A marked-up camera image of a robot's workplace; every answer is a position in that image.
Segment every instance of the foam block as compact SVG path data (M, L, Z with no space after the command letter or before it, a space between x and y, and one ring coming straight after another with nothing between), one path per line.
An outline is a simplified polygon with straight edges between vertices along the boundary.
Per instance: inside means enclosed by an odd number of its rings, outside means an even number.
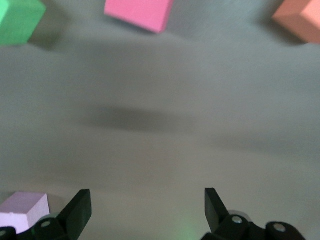
M45 11L39 0L0 0L0 45L26 44Z
M166 30L174 0L106 0L104 14L154 33Z
M49 213L47 194L16 192L0 205L0 227L14 227L19 234Z
M304 42L320 44L320 0L284 0L272 18Z

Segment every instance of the orange cube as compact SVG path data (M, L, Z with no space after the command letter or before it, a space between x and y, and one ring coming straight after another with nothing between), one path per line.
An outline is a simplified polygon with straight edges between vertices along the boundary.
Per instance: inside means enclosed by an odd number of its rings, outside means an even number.
M304 42L320 44L320 0L284 0L272 18Z

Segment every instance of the gray background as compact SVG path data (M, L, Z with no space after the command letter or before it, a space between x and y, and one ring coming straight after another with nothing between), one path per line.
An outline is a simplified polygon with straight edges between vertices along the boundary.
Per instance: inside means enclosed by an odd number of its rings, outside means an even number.
M0 48L0 199L91 189L80 239L198 240L204 189L264 227L320 236L320 46L271 21L281 0L175 0L154 35L103 0L44 0Z

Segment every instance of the pink cube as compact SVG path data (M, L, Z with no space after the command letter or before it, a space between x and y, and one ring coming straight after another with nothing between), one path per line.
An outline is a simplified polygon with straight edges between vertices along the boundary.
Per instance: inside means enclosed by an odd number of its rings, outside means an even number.
M106 0L104 14L154 33L166 30L174 0Z

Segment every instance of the light purple block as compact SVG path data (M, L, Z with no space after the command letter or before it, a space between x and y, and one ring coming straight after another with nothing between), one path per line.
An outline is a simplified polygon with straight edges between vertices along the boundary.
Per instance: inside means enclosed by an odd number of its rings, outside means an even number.
M46 193L16 192L0 205L0 227L14 227L19 234L49 214Z

